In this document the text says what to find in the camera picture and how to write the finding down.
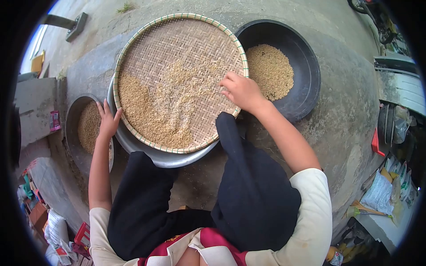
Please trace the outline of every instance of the bamboo sieve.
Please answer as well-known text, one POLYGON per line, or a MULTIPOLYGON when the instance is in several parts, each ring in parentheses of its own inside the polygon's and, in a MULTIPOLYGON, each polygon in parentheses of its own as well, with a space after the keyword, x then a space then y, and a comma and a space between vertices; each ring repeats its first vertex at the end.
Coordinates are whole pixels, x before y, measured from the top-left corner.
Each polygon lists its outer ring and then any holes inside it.
MULTIPOLYGON (((149 22, 131 37, 119 55, 113 83, 116 107, 121 107, 118 94, 120 74, 126 73, 137 77, 141 83, 151 89, 158 83, 168 63, 178 58, 190 66, 196 66, 201 62, 199 58, 205 55, 212 60, 218 58, 224 60, 225 66, 218 73, 220 77, 223 77, 227 71, 234 71, 248 77, 247 58, 240 41, 218 21, 203 15, 180 13, 149 22)), ((155 143, 145 138, 143 132, 138 132, 126 119, 124 113, 121 119, 138 140, 150 147, 170 153, 194 152, 219 138, 215 120, 220 112, 225 111, 236 117, 241 111, 220 94, 221 90, 215 85, 211 95, 199 97, 196 100, 194 113, 190 119, 193 142, 187 147, 170 148, 164 143, 158 143, 160 141, 155 143)))

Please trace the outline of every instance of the concrete floor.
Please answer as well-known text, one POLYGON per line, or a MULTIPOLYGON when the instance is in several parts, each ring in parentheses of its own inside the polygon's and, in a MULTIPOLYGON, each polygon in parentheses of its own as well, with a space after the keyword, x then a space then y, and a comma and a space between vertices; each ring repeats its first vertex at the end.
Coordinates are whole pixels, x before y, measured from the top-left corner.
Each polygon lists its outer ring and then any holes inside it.
MULTIPOLYGON (((50 11, 72 19, 82 11, 89 14, 83 33, 72 43, 65 41, 65 29, 49 26, 41 44, 40 51, 46 50, 44 67, 47 63, 50 65, 49 76, 57 77, 61 71, 66 73, 66 105, 85 92, 105 98, 119 52, 135 31, 154 18, 192 12, 218 20, 233 32, 256 19, 286 23, 308 41, 321 69, 318 103, 295 126, 314 148, 328 177, 336 235, 347 222, 343 219, 347 206, 360 196, 361 184, 382 160, 371 151, 379 111, 372 61, 379 49, 377 30, 370 18, 353 12, 345 0, 220 0, 214 3, 135 0, 132 1, 135 10, 118 14, 116 10, 124 2, 76 0, 71 3, 60 0, 50 11)), ((290 177, 291 173, 269 134, 255 118, 248 115, 245 119, 251 122, 248 139, 280 162, 290 177)), ((128 159, 121 147, 117 152, 111 173, 113 194, 128 159)), ((170 210, 180 205, 212 209, 226 159, 221 146, 217 145, 206 157, 183 167, 172 189, 170 210)), ((73 178, 70 171, 64 175, 69 175, 67 180, 73 178)), ((86 193, 87 178, 82 179, 78 179, 81 191, 73 189, 68 194, 86 193)), ((81 200, 70 202, 76 209, 73 213, 80 215, 78 219, 88 222, 87 206, 81 200)))

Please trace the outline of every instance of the motorcycle wheel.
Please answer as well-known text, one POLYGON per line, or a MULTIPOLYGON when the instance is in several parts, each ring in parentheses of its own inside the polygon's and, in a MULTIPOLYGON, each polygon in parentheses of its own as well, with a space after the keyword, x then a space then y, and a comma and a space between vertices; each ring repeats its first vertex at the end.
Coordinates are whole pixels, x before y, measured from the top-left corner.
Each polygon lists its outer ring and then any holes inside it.
POLYGON ((396 37, 396 33, 393 33, 389 30, 387 30, 386 32, 382 33, 379 31, 379 41, 381 44, 388 44, 391 43, 394 38, 396 37))
POLYGON ((348 0, 348 4, 356 12, 367 14, 367 11, 365 11, 364 8, 360 5, 360 1, 362 0, 348 0))

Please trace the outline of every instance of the motorcycle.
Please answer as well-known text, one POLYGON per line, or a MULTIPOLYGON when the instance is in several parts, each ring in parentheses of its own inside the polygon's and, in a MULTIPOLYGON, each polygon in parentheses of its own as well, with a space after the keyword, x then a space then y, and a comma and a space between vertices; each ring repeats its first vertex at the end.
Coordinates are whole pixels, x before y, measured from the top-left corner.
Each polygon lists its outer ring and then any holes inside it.
POLYGON ((361 14, 367 14, 373 20, 379 32, 379 41, 388 44, 397 36, 397 27, 377 0, 348 0, 349 6, 361 14))

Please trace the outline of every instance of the right hand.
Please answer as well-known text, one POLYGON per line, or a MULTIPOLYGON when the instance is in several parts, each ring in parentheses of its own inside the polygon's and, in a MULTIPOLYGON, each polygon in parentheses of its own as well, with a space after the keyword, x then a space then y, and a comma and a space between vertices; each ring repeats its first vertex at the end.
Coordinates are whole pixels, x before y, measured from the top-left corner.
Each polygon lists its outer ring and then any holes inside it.
POLYGON ((234 72, 228 72, 219 86, 225 87, 226 91, 220 93, 225 95, 234 104, 247 112, 254 114, 268 100, 263 97, 257 83, 234 72))

